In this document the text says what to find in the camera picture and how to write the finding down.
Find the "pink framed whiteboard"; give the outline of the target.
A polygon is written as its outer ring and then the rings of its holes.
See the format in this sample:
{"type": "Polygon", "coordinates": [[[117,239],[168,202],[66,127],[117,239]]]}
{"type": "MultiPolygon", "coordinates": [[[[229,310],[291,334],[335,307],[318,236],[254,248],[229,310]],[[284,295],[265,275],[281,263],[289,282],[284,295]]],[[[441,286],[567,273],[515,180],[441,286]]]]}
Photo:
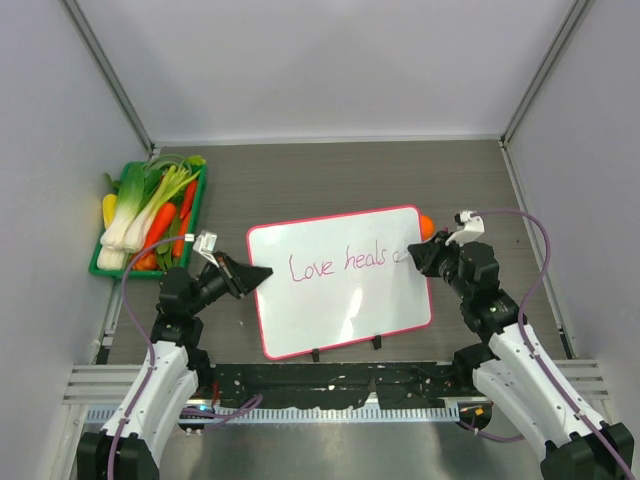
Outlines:
{"type": "Polygon", "coordinates": [[[273,274],[255,291],[264,355],[281,360],[428,326],[428,280],[407,247],[419,209],[403,205],[252,227],[249,260],[273,274]]]}

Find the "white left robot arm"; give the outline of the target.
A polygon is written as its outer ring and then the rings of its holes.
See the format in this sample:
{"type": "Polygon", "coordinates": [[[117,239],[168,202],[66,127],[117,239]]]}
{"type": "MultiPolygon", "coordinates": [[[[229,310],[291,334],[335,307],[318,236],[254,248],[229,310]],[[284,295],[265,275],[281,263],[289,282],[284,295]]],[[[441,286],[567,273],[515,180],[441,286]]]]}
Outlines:
{"type": "Polygon", "coordinates": [[[215,380],[209,356],[198,346],[198,313],[224,295],[246,297],[272,274],[218,251],[196,277],[183,267],[162,275],[143,365],[101,430],[82,435],[78,478],[159,478],[162,454],[187,401],[205,397],[215,380]]]}

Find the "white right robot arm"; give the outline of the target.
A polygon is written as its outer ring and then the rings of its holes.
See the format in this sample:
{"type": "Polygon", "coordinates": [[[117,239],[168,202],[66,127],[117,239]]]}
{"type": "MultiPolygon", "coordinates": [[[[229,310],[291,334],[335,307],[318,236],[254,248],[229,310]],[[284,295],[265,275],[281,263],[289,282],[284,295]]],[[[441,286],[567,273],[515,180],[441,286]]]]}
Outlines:
{"type": "Polygon", "coordinates": [[[522,309],[500,286],[492,247],[458,246],[439,232],[409,246],[416,269],[440,278],[460,298],[480,343],[457,351],[457,391],[492,401],[534,449],[546,479],[630,479],[634,438],[595,410],[550,359],[522,309]]]}

